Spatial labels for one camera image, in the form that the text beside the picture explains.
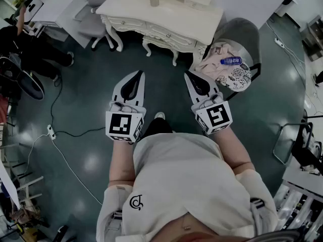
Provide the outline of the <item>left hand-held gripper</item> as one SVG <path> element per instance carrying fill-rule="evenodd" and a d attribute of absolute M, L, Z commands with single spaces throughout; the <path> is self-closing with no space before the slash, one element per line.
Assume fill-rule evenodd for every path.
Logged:
<path fill-rule="evenodd" d="M 113 101 L 130 101 L 137 113 L 105 113 L 105 134 L 114 141 L 135 143 L 144 124 L 146 109 L 143 107 L 145 94 L 145 73 L 135 71 L 128 74 L 114 87 Z"/>

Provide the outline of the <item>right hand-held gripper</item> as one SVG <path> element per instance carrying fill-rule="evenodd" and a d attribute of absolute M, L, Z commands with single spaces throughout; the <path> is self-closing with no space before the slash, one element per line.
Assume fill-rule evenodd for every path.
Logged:
<path fill-rule="evenodd" d="M 188 93 L 194 104 L 192 105 L 191 110 L 204 133 L 206 135 L 211 135 L 229 127 L 233 122 L 233 119 L 227 101 L 199 109 L 203 100 L 220 92 L 216 82 L 203 73 L 191 70 L 184 73 L 184 79 L 188 88 Z"/>

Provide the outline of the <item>person's right forearm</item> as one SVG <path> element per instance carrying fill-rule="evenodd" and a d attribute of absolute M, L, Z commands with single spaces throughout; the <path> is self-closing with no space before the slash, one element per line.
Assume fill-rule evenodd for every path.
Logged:
<path fill-rule="evenodd" d="M 212 139 L 219 146 L 224 161 L 235 175 L 248 169 L 255 170 L 247 150 L 230 127 L 214 133 Z"/>

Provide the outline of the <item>person's left forearm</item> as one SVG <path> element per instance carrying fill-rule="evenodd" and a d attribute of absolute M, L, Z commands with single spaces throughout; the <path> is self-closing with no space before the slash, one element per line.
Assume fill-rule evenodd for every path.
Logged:
<path fill-rule="evenodd" d="M 133 186 L 135 178 L 133 145 L 127 142 L 114 141 L 108 187 L 115 185 Z"/>

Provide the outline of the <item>cream dressing table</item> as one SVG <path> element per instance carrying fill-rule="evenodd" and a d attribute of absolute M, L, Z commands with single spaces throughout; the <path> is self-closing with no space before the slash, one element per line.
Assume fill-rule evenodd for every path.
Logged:
<path fill-rule="evenodd" d="M 179 53 L 191 53 L 194 70 L 212 43 L 223 10 L 210 5 L 210 0 L 159 0 L 152 7 L 149 0 L 106 0 L 96 13 L 106 30 L 123 50 L 118 32 L 142 34 L 142 45 L 151 55 L 149 44 L 167 48 L 173 53 L 173 65 Z"/>

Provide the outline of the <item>person's right hand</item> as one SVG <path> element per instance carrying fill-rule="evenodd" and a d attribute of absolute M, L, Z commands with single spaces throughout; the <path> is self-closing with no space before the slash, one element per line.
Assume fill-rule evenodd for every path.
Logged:
<path fill-rule="evenodd" d="M 220 104 L 224 102 L 223 94 L 222 92 L 218 92 L 216 94 L 213 94 L 211 97 L 208 97 L 207 99 L 203 100 L 199 106 L 199 109 L 207 108 L 209 106 Z"/>

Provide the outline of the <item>person's left hand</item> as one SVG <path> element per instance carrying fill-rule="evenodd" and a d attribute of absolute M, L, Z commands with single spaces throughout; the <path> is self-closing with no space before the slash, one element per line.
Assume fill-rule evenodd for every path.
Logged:
<path fill-rule="evenodd" d="M 124 112 L 124 113 L 137 113 L 137 109 L 131 107 L 130 105 L 127 104 L 122 104 L 120 102 L 116 101 L 111 101 L 109 103 L 110 109 L 109 111 L 111 112 Z"/>

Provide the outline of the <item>pink clothes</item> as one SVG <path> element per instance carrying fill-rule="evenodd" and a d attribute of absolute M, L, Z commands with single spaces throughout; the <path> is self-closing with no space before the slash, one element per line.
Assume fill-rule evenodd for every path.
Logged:
<path fill-rule="evenodd" d="M 225 66 L 229 66 L 221 65 L 220 60 L 232 56 L 240 55 L 239 52 L 237 52 L 230 44 L 225 42 L 216 42 L 211 46 L 207 56 L 195 68 L 195 70 L 216 80 L 221 70 L 223 70 Z"/>

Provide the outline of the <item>blue label water bottle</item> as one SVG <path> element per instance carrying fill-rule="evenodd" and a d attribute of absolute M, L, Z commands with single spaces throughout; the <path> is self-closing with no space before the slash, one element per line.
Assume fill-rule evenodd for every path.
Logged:
<path fill-rule="evenodd" d="M 243 60 L 239 56 L 232 56 L 232 57 L 227 57 L 224 59 L 220 60 L 221 65 L 241 65 L 243 63 Z"/>

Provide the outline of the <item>person's black trousers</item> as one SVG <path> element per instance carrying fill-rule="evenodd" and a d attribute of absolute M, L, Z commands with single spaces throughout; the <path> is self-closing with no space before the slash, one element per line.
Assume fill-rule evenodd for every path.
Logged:
<path fill-rule="evenodd" d="M 165 134 L 165 133 L 172 133 L 173 130 L 169 123 L 161 118 L 157 117 L 151 121 L 147 130 L 143 134 L 142 138 L 146 138 L 148 136 L 156 135 L 156 134 Z"/>

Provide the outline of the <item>grey office chair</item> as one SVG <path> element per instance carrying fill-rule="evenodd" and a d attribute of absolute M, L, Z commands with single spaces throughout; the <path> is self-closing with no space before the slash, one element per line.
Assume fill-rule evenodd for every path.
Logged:
<path fill-rule="evenodd" d="M 96 10 L 106 0 L 86 0 L 90 11 L 80 20 L 78 33 L 89 38 L 95 38 L 91 50 L 95 51 L 96 45 L 103 39 L 106 38 L 110 47 L 110 51 L 115 49 L 114 44 L 110 35 L 108 34 L 105 24 L 101 20 L 101 16 L 96 13 Z"/>

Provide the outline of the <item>person's white shirt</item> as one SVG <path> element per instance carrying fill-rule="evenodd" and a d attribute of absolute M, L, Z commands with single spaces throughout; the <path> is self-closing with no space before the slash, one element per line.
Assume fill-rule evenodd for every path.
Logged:
<path fill-rule="evenodd" d="M 261 176 L 246 165 L 231 167 L 211 139 L 195 134 L 156 134 L 133 155 L 131 185 L 109 186 L 97 221 L 97 242 L 151 242 L 167 235 L 210 232 L 252 238 L 278 224 L 273 198 Z"/>

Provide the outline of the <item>dark oval chair seat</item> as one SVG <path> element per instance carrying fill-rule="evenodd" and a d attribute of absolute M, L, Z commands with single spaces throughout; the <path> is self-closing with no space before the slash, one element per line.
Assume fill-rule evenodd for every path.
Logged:
<path fill-rule="evenodd" d="M 42 100 L 44 98 L 44 87 L 40 80 L 32 73 L 22 71 L 17 79 L 19 87 L 31 98 Z"/>

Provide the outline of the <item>white side cabinet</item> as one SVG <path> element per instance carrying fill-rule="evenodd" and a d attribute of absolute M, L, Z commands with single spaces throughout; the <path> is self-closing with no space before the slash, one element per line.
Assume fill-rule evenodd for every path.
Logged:
<path fill-rule="evenodd" d="M 63 29 L 71 34 L 73 25 L 72 3 L 74 0 L 47 0 L 33 16 L 32 21 L 45 27 Z"/>

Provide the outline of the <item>metal frame chair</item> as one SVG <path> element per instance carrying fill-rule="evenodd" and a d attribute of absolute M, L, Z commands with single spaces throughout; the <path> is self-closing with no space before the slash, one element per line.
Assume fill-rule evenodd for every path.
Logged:
<path fill-rule="evenodd" d="M 305 142 L 304 148 L 308 149 L 313 134 L 313 123 L 309 122 L 299 122 L 299 123 L 286 123 L 280 126 L 276 141 L 272 149 L 273 157 L 282 165 L 286 166 L 290 160 L 292 148 L 295 144 L 296 138 L 292 138 L 292 135 L 296 134 L 296 127 L 301 128 L 302 130 L 305 127 L 309 128 L 308 138 Z"/>

